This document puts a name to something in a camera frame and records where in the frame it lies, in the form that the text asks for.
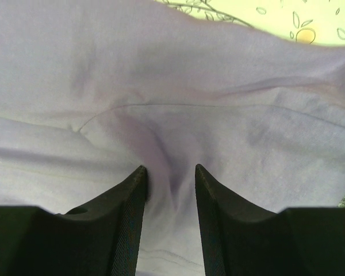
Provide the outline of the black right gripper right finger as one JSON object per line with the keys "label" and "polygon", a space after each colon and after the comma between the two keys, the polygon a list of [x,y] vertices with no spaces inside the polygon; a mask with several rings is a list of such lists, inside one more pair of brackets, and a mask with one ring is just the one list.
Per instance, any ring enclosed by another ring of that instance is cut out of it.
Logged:
{"label": "black right gripper right finger", "polygon": [[195,168],[206,275],[345,275],[345,208],[265,210]]}

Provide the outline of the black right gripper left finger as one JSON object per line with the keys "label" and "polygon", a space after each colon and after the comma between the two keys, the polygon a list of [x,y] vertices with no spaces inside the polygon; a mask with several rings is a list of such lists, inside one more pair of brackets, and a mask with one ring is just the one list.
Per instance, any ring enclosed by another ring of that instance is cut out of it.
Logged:
{"label": "black right gripper left finger", "polygon": [[135,275],[147,169],[65,214],[0,206],[0,275]]}

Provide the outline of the lilac purple t shirt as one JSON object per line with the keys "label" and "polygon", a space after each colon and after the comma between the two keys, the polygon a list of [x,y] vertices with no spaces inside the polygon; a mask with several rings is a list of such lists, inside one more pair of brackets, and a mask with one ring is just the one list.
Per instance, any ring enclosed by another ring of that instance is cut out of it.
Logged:
{"label": "lilac purple t shirt", "polygon": [[203,275],[194,171],[273,212],[345,195],[345,47],[155,1],[0,1],[0,205],[148,168],[138,275]]}

